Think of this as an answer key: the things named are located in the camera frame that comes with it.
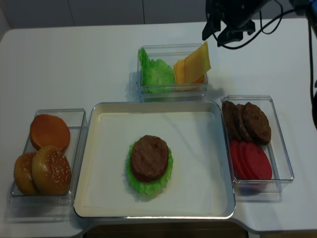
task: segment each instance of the yellow cheese slice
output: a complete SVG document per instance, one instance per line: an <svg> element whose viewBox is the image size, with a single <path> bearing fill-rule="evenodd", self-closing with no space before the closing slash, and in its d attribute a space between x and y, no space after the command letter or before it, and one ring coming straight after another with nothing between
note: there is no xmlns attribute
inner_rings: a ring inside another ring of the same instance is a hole
<svg viewBox="0 0 317 238"><path fill-rule="evenodd" d="M193 83L203 83L204 82L204 79L205 79L205 76L201 76L199 79L197 79L195 82Z"/></svg>
<svg viewBox="0 0 317 238"><path fill-rule="evenodd" d="M211 69L207 41L184 60L184 83L193 83Z"/></svg>
<svg viewBox="0 0 317 238"><path fill-rule="evenodd" d="M183 59L177 62L177 84L184 84L185 82L185 61Z"/></svg>
<svg viewBox="0 0 317 238"><path fill-rule="evenodd" d="M177 84L177 63L174 64L173 71L174 71L175 84Z"/></svg>

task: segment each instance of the tomato slice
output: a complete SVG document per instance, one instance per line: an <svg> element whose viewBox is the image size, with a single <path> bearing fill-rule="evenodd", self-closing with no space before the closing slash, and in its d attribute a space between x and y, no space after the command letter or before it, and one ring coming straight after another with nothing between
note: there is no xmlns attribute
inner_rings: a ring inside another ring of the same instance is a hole
<svg viewBox="0 0 317 238"><path fill-rule="evenodd" d="M239 141L233 140L230 143L230 154L232 158L232 164L235 173L237 174L238 179L247 179L246 174L244 173L243 167L241 165L241 160L239 158Z"/></svg>
<svg viewBox="0 0 317 238"><path fill-rule="evenodd" d="M245 147L245 164L255 179L271 179L272 168L264 151L254 143Z"/></svg>
<svg viewBox="0 0 317 238"><path fill-rule="evenodd" d="M246 179L256 179L254 174L249 170L248 166L246 165L246 147L247 147L247 143L242 141L239 144L239 159L240 159L240 164L241 167L244 171L244 174L246 175Z"/></svg>

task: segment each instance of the lettuce leaf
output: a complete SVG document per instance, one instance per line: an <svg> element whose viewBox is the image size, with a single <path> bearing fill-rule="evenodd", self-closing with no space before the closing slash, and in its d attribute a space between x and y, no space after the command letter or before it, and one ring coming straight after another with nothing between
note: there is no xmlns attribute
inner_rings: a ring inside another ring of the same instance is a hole
<svg viewBox="0 0 317 238"><path fill-rule="evenodd" d="M144 48L138 52L138 58L142 69L142 85L159 86L175 84L174 72L171 66L161 59L149 59ZM166 93L171 89L146 89L147 93Z"/></svg>
<svg viewBox="0 0 317 238"><path fill-rule="evenodd" d="M173 169L173 157L170 148L168 148L168 165L165 174L158 180L151 182L140 182L138 181L132 171L131 171L131 155L135 142L130 145L129 156L127 162L125 164L127 179L129 181L130 186L136 190L140 195L153 196L155 193L160 191L164 186L166 186L167 182L170 180L170 176L172 174Z"/></svg>

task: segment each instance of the white tray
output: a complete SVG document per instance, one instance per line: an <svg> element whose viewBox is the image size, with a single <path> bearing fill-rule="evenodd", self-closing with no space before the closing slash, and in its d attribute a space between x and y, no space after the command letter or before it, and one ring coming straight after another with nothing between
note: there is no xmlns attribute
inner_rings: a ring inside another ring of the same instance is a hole
<svg viewBox="0 0 317 238"><path fill-rule="evenodd" d="M128 184L129 146L144 135L165 140L171 180L152 198ZM226 219L235 199L221 111L213 102L101 103L91 115L75 212L81 217Z"/></svg>

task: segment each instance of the food container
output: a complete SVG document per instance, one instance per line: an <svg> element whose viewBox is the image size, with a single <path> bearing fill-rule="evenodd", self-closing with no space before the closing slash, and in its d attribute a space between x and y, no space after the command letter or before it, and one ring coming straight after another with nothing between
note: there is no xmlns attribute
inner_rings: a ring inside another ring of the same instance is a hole
<svg viewBox="0 0 317 238"><path fill-rule="evenodd" d="M23 195L13 182L9 201L15 205L69 205L73 204L77 182L86 144L88 125L84 109L68 110L39 110L35 116L49 114L64 120L70 130L70 142L65 150L69 161L72 177L67 194L65 195ZM36 152L32 146L30 136L27 139L23 153Z"/></svg>
<svg viewBox="0 0 317 238"><path fill-rule="evenodd" d="M136 193L126 177L129 147L165 140L171 179L158 194ZM100 103L92 111L74 209L113 220L228 219L235 208L221 110L214 102Z"/></svg>
<svg viewBox="0 0 317 238"><path fill-rule="evenodd" d="M151 60L161 59L172 68L178 60L185 59L201 44L143 46ZM142 85L142 70L138 59L137 92L141 102L151 101L199 101L207 91L208 78L205 74L203 83L181 85Z"/></svg>
<svg viewBox="0 0 317 238"><path fill-rule="evenodd" d="M234 182L235 191L240 193L275 193L281 190L294 180L294 174L291 163L288 158L287 150L285 147L281 128L278 123L276 111L274 108L273 100L270 96L228 96L221 100L231 101L234 104L246 104L250 102L257 105L266 115L269 125L271 127L271 142L262 146L263 151L267 155L272 167L272 179L270 180L241 180L238 179L232 164L230 154L230 143L228 133L226 134L226 147L229 158L229 165L231 176Z"/></svg>

